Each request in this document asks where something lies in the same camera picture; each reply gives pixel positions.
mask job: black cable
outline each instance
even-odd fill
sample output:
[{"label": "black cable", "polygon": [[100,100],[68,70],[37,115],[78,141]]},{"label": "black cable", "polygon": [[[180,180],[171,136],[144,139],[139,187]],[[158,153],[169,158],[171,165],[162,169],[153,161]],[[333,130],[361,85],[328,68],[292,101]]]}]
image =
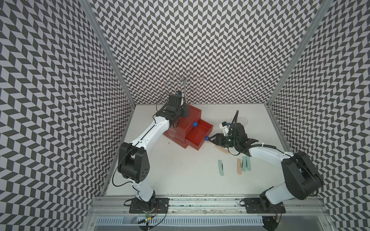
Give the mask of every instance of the black cable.
[{"label": "black cable", "polygon": [[237,156],[237,155],[239,155],[240,153],[238,153],[238,154],[232,154],[230,151],[229,151],[229,153],[231,154],[231,155],[233,155],[233,156]]},{"label": "black cable", "polygon": [[130,207],[131,205],[129,205],[129,204],[126,204],[126,202],[128,202],[128,201],[132,201],[133,199],[128,199],[128,200],[126,200],[124,203],[123,203],[123,205],[124,206],[127,206],[127,207]]},{"label": "black cable", "polygon": [[[241,152],[241,153],[244,153],[244,152],[246,152],[248,149],[251,149],[251,148],[253,148],[253,147],[262,147],[262,144],[256,144],[256,145],[250,145],[250,146],[248,146],[247,148],[245,148],[245,149],[243,149],[243,150],[237,150],[238,152]],[[275,146],[273,146],[273,145],[263,145],[263,147],[268,147],[268,148],[272,148],[272,149],[276,149],[276,147]]]},{"label": "black cable", "polygon": [[315,182],[315,186],[316,186],[316,194],[314,194],[314,195],[310,195],[311,197],[314,197],[314,196],[317,196],[317,194],[319,193],[319,188],[317,187],[317,184],[316,184],[316,180],[315,180],[315,178],[313,177],[313,175],[299,162],[299,160],[296,160],[295,162],[297,162],[299,165],[301,165],[302,166],[302,168],[310,175],[310,177],[312,178],[312,180],[313,180],[313,182]]},{"label": "black cable", "polygon": [[153,115],[154,124],[157,123],[157,121],[155,121],[155,118],[154,118],[155,114]]},{"label": "black cable", "polygon": [[150,228],[150,230],[152,230],[154,227],[156,227],[157,225],[159,225],[160,223],[162,223],[162,221],[166,218],[167,216],[167,213],[168,213],[168,208],[166,208],[163,204],[160,204],[164,207],[164,210],[166,211],[166,214],[164,215],[164,218],[158,223],[156,224],[155,226],[153,226],[152,228]]},{"label": "black cable", "polygon": [[280,151],[279,149],[275,148],[276,150],[278,150],[279,152],[281,152],[282,154],[284,154],[284,152]]},{"label": "black cable", "polygon": [[115,183],[114,183],[114,175],[115,175],[115,172],[117,171],[117,169],[118,169],[118,167],[120,166],[120,164],[122,163],[122,161],[125,159],[125,157],[127,156],[127,154],[129,153],[129,152],[131,152],[131,149],[130,149],[130,151],[128,151],[127,153],[126,153],[126,155],[122,158],[122,160],[119,162],[119,164],[117,165],[117,168],[114,170],[114,173],[113,173],[113,177],[112,177],[112,184],[114,185],[114,186],[116,186],[116,187],[121,187],[122,185],[125,185],[125,184],[127,184],[127,183],[132,183],[131,181],[127,181],[126,183],[123,183],[123,184],[121,184],[121,185],[116,185]]},{"label": "black cable", "polygon": [[169,94],[168,92],[165,92],[160,98],[159,98],[159,100],[157,101],[157,103],[155,104],[155,109],[157,110],[157,112],[158,112],[158,108],[157,108],[157,106],[158,106],[158,103],[161,101],[161,99],[162,99],[162,97],[165,95],[165,94]]}]

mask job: metal vent grille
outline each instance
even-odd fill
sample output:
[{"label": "metal vent grille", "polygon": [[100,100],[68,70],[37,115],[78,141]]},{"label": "metal vent grille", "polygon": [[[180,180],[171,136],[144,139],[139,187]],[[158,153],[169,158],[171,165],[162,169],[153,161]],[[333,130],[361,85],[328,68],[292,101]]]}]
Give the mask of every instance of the metal vent grille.
[{"label": "metal vent grille", "polygon": [[123,224],[123,217],[98,218],[96,224]]},{"label": "metal vent grille", "polygon": [[[96,225],[137,226],[145,216],[99,216]],[[163,216],[153,218],[149,225],[156,225]],[[159,225],[163,226],[262,226],[261,216],[171,216]]]},{"label": "metal vent grille", "polygon": [[[144,216],[138,217],[138,221],[145,219]],[[150,220],[149,225],[156,225],[163,218],[155,217]],[[261,216],[176,216],[166,217],[160,225],[163,226],[262,226]]]}]

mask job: black mounting plate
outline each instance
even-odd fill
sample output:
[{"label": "black mounting plate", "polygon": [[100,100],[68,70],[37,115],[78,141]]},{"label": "black mounting plate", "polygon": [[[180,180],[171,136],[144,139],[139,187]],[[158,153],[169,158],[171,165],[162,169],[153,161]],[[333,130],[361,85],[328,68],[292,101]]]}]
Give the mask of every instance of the black mounting plate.
[{"label": "black mounting plate", "polygon": [[167,213],[169,198],[156,198],[155,203],[144,202],[137,199],[136,197],[131,200],[130,213],[143,213],[144,211],[152,210],[156,205],[158,205],[157,213]]},{"label": "black mounting plate", "polygon": [[260,208],[259,198],[244,198],[243,201],[247,213],[276,213],[275,209],[277,213],[286,213],[282,202],[271,206],[268,211],[263,211]]},{"label": "black mounting plate", "polygon": [[279,223],[273,217],[262,217],[263,228],[267,231],[274,231]]}]

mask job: red drawer unit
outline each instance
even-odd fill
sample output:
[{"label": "red drawer unit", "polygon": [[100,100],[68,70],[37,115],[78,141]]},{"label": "red drawer unit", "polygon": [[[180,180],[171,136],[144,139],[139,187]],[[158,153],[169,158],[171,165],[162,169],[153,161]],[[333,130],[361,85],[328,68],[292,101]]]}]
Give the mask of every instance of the red drawer unit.
[{"label": "red drawer unit", "polygon": [[175,128],[172,126],[163,134],[183,148],[190,145],[199,150],[205,137],[211,133],[213,128],[212,124],[201,119],[201,114],[202,110],[189,105],[189,117],[181,118],[178,126],[176,123]]}]

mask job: black and white patterned wall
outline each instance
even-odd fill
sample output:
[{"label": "black and white patterned wall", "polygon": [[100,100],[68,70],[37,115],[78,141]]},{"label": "black and white patterned wall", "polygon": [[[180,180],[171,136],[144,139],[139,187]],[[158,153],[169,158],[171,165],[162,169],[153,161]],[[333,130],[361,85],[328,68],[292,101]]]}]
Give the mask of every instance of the black and white patterned wall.
[{"label": "black and white patterned wall", "polygon": [[0,230],[78,230],[132,108],[77,0],[0,1],[0,31]]},{"label": "black and white patterned wall", "polygon": [[204,78],[191,103],[267,102],[320,2],[90,0],[139,104],[156,103],[169,74],[187,69]]},{"label": "black and white patterned wall", "polygon": [[370,230],[369,22],[369,1],[334,1],[273,105],[339,230]]}]

